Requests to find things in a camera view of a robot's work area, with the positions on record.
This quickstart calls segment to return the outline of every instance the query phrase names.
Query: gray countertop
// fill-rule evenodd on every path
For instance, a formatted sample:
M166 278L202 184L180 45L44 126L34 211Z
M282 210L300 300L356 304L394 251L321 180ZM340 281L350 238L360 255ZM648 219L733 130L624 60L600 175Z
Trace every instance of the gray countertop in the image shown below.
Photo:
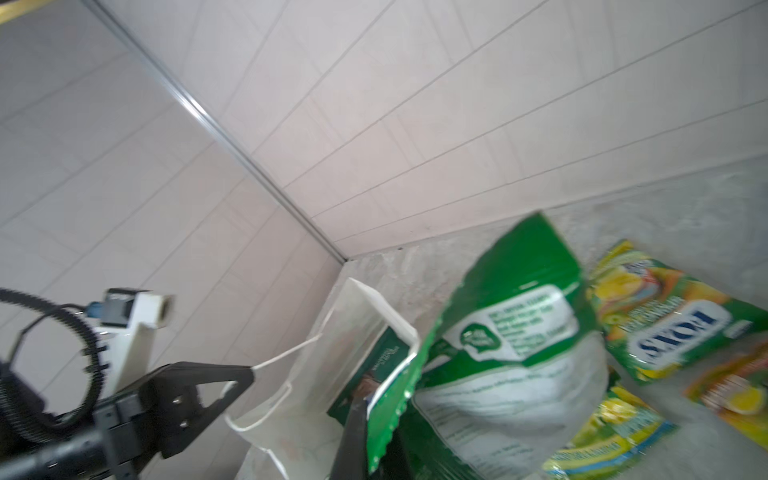
M634 187L546 210L590 268L621 238L736 298L768 309L768 158ZM517 219L371 253L349 261L351 276L409 321L432 322L475 259ZM338 289L329 296L329 305ZM768 452L681 396L693 379L748 349L753 336L651 386L634 390L679 429L622 478L768 478Z

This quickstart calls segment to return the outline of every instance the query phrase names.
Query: wall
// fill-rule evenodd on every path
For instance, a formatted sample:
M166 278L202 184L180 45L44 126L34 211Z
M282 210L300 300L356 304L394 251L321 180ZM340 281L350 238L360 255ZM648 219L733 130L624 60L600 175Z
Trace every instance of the wall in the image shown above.
M0 65L0 286L61 303L111 286L175 294L155 366L253 365L306 338L340 265L79 2L0 25ZM32 318L0 306L3 358ZM17 360L53 411L81 400L80 348L47 321ZM232 478L246 450L218 420L145 477Z
M757 0L105 0L348 255L768 151Z

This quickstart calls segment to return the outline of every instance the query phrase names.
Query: blue stripe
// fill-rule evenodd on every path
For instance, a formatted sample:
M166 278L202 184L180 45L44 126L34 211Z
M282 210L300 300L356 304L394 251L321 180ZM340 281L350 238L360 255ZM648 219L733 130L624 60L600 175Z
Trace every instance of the blue stripe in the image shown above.
M641 454L644 450L646 450L648 447L653 445L658 441L661 436L667 432L669 432L671 429L674 428L674 424L669 422L664 422L661 425L659 425L659 428L656 429L652 434L648 436L647 439L640 442L636 446L634 446L629 452L622 453L616 458L612 458L611 460L604 460L602 462L593 463L591 465L585 465L583 467L577 467L577 468L570 468L568 470L550 470L548 473L551 474L572 474L572 473L583 473L583 472L589 472L591 470L598 470L600 468L606 468L606 467L612 467L615 465L620 465L624 462L626 462L629 458L634 457L635 455Z

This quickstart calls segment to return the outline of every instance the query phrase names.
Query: yellow candy bag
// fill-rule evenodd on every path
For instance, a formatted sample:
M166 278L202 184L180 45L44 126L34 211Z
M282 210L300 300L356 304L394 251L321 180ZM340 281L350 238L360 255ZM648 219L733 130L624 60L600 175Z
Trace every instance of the yellow candy bag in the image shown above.
M611 370L608 390L576 436L542 468L557 480L602 480L636 463L646 449L674 430L627 391Z
M768 450L768 342L710 370L686 395Z
M652 382L748 332L768 312L634 249L611 248L589 276L587 297L606 347L638 382Z

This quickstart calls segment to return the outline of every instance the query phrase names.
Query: green head logo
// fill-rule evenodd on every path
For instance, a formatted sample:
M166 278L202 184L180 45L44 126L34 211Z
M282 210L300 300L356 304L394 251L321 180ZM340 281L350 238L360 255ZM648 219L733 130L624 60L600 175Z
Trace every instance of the green head logo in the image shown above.
M487 326L470 323L462 332L462 345L472 345L478 353L483 353L501 348L502 341Z

